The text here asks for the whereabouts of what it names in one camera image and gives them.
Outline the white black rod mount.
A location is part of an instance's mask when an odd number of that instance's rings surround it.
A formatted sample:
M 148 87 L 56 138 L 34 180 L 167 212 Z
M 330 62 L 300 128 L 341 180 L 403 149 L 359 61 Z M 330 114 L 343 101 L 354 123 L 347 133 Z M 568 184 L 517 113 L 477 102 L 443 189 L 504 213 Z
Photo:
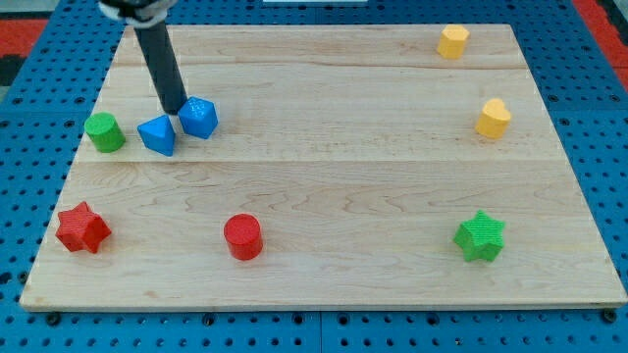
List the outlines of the white black rod mount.
M 108 18 L 128 25 L 156 25 L 163 22 L 178 0 L 99 0 L 100 11 Z

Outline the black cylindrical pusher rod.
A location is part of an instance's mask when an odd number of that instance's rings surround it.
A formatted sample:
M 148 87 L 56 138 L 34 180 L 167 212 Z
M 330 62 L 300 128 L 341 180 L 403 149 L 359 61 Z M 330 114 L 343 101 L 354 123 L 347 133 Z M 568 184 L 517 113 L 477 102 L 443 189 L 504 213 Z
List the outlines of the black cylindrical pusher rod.
M 176 115 L 187 95 L 165 22 L 134 32 L 163 111 Z

